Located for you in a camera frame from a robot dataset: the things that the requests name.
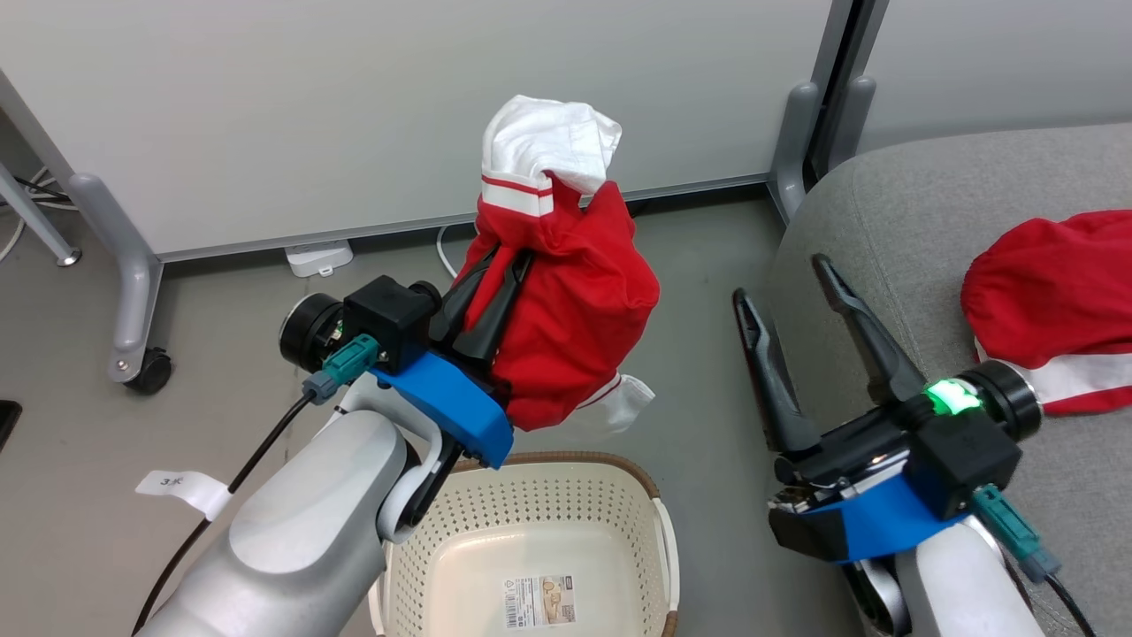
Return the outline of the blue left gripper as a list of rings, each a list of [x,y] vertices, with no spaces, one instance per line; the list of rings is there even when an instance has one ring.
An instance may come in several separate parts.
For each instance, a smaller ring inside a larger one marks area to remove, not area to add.
[[[484,279],[486,269],[470,270],[441,296],[440,310],[430,318],[434,347],[451,347],[474,365],[494,365],[509,322],[513,305],[533,260],[529,250],[520,250],[504,267],[501,284],[494,291],[474,326],[465,327],[470,303]],[[498,470],[514,444],[513,427],[504,408],[448,360],[424,352],[398,372],[372,367],[372,375],[398,391],[440,428],[463,445],[469,455],[484,467]]]

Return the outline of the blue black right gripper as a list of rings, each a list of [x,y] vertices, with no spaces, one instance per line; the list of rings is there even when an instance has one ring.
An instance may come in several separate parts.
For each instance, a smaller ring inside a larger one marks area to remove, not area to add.
[[[781,489],[769,499],[777,544],[824,562],[852,563],[898,554],[969,516],[931,515],[903,476],[908,434],[935,415],[985,411],[985,391],[971,380],[925,376],[872,308],[854,293],[832,259],[811,265],[827,305],[844,320],[867,373],[872,404],[825,433],[803,415],[792,384],[777,365],[775,335],[744,289],[731,307],[761,414],[767,448],[777,451]]]

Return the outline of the red white-trimmed garment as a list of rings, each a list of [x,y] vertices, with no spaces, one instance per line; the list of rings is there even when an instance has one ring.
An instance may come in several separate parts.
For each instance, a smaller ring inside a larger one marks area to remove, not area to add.
[[[1132,408],[1132,210],[1028,219],[968,267],[979,360],[1023,376],[1053,416]]]
[[[659,302],[635,223],[608,178],[623,130],[589,104],[514,96],[486,124],[477,236],[460,278],[494,253],[468,309],[481,322],[504,274],[531,262],[494,355],[512,424],[585,438],[626,431],[654,391],[620,365]]]

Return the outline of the grey fabric sofa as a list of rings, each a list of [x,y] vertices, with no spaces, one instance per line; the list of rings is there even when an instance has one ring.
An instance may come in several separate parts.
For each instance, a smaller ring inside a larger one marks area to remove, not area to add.
[[[1132,207],[1132,122],[966,134],[871,150],[806,195],[784,230],[769,315],[806,415],[823,430],[872,407],[867,375],[811,265],[831,257],[923,375],[974,365],[968,267],[1027,219]],[[1132,637],[1132,408],[1050,418],[1022,445],[1007,499],[1063,561],[1103,637]]]

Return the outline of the white power strip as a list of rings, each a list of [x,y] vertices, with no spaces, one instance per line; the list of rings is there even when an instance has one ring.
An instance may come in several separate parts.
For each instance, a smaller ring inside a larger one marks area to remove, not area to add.
[[[334,272],[352,262],[355,252],[349,241],[327,241],[288,246],[284,249],[288,266],[295,277],[332,277]]]

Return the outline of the short grey partition leg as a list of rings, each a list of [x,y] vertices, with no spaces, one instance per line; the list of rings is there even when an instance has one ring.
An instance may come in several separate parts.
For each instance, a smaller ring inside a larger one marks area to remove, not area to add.
[[[823,174],[857,156],[875,91],[876,81],[866,75],[856,77],[844,85],[840,104],[834,110],[826,134]]]
[[[795,217],[806,193],[804,163],[822,96],[813,81],[795,86],[787,96],[784,117],[777,134],[775,156],[767,177],[769,193],[786,226]]]

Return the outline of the white perforated laundry basket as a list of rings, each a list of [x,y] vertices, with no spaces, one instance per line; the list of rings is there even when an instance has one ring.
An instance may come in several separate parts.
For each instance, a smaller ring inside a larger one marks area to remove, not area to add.
[[[376,637],[676,637],[677,537],[659,488],[611,453],[461,460],[424,520],[386,546]],[[577,622],[507,630],[504,580],[571,575]]]

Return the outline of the large white partition panel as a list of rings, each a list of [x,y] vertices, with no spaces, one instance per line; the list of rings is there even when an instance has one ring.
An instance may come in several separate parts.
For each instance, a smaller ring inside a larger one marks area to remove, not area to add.
[[[0,0],[0,74],[162,257],[475,210],[513,96],[621,126],[623,193],[763,177],[833,0]]]

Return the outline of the printed basket label sticker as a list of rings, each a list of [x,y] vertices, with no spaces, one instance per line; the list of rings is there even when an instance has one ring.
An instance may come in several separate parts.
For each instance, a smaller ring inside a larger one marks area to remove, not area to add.
[[[504,626],[528,630],[577,622],[577,588],[571,575],[504,580]]]

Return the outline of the black caster wheel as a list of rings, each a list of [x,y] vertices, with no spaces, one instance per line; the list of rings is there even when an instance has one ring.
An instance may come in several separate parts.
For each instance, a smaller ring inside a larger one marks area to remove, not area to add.
[[[172,371],[172,358],[165,348],[146,348],[139,371],[126,381],[125,387],[138,395],[156,395],[166,386]]]

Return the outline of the grey partition leg with caster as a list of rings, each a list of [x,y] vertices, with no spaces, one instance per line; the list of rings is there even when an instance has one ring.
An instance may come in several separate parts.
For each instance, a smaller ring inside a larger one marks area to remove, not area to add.
[[[67,192],[115,259],[119,300],[108,375],[125,386],[139,371],[146,348],[152,348],[149,330],[164,265],[101,178],[75,173]]]

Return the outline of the narrow white partition panel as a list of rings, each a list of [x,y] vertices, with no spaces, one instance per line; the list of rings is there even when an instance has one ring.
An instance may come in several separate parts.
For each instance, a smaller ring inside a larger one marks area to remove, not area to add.
[[[876,81],[857,154],[955,134],[1132,121],[1132,0],[872,0],[844,85]]]

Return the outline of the grey metal table leg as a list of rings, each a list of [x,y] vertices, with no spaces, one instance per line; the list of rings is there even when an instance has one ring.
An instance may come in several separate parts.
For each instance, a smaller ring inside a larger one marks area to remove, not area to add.
[[[55,226],[44,217],[40,206],[33,201],[25,186],[20,186],[11,171],[0,162],[0,201],[15,210],[25,229],[29,229],[57,258],[57,266],[68,267],[82,259],[82,250],[70,246]]]

